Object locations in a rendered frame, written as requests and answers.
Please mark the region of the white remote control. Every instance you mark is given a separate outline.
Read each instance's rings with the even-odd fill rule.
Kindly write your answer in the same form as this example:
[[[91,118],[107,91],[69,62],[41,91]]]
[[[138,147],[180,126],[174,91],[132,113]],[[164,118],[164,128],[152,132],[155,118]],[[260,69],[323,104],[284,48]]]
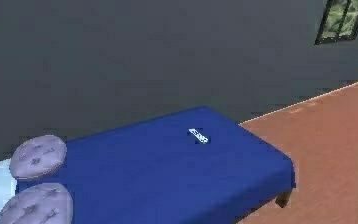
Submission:
[[[202,144],[206,144],[209,142],[209,139],[202,135],[197,129],[195,128],[190,128],[189,132]]]

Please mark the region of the blue covered bed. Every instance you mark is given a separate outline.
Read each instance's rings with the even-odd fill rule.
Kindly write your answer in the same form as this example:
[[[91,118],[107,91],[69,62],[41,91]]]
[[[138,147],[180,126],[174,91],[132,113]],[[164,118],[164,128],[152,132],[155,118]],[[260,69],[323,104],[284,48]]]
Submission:
[[[234,224],[296,186],[288,156],[208,107],[67,147],[64,164],[47,179],[69,190],[72,224]]]

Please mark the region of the round lilac tufted pillow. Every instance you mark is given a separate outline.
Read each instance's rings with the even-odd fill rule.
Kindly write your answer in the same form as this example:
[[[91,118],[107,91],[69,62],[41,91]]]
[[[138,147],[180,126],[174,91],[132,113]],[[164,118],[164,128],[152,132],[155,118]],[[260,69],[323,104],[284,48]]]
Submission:
[[[72,224],[73,200],[59,183],[42,183],[13,196],[0,211],[0,224]]]
[[[9,170],[17,180],[38,179],[59,169],[66,154],[67,145],[58,136],[37,136],[16,148]]]

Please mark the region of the black framed window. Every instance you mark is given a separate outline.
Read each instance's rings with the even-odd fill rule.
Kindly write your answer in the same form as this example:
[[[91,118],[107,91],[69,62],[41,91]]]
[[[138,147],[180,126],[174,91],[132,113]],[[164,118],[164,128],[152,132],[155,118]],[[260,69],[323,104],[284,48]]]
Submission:
[[[315,45],[355,40],[358,34],[358,0],[327,0]]]

